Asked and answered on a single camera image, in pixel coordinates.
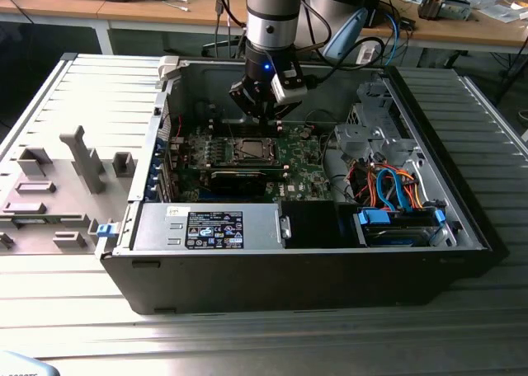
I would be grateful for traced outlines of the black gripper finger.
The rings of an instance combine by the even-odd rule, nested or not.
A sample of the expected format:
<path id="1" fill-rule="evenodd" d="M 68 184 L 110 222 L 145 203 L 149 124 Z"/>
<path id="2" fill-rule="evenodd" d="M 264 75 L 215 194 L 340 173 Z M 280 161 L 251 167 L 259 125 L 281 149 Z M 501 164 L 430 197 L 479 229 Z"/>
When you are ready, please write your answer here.
<path id="1" fill-rule="evenodd" d="M 232 84 L 229 95 L 245 115 L 259 121 L 266 120 L 266 87 L 263 82 L 243 76 Z"/>
<path id="2" fill-rule="evenodd" d="M 285 116 L 287 116 L 301 104 L 301 101 L 297 101 L 293 103 L 279 105 L 274 101 L 270 101 L 266 105 L 266 120 L 282 120 Z"/>

